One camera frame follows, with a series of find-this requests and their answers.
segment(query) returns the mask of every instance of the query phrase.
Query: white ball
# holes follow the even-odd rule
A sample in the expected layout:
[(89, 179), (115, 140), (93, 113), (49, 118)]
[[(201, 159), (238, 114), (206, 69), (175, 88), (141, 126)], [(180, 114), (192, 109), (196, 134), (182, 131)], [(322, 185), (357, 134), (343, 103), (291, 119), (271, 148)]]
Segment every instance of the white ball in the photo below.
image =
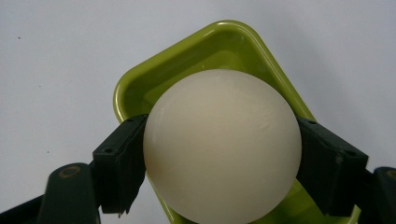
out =
[(287, 195), (301, 159), (288, 103), (232, 70), (185, 77), (152, 108), (144, 136), (148, 176), (163, 200), (198, 223), (248, 223)]

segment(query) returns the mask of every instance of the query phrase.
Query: white background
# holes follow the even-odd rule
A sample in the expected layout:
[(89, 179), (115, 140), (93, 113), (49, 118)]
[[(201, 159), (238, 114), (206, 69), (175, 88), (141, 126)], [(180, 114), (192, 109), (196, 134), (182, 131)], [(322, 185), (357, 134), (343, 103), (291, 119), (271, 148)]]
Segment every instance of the white background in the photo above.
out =
[[(255, 29), (317, 120), (396, 167), (396, 1), (1, 1), (0, 212), (118, 126), (114, 88), (130, 68), (213, 21)], [(131, 213), (166, 223), (145, 182)]]

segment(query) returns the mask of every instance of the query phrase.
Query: lime green dish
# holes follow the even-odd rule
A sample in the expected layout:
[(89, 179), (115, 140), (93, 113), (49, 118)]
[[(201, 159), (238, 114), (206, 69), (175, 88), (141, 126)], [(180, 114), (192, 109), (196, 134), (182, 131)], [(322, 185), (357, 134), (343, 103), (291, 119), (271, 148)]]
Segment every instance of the lime green dish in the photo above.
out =
[[(183, 77), (218, 68), (262, 79), (286, 99), (296, 116), (314, 119), (259, 35), (239, 21), (214, 22), (129, 70), (114, 91), (117, 119), (122, 122), (149, 113), (160, 96)], [(159, 200), (170, 223), (193, 223), (168, 207), (160, 196)], [(357, 223), (359, 213), (355, 207), (351, 217), (323, 216), (296, 180), (288, 196), (272, 212), (253, 223), (352, 224)]]

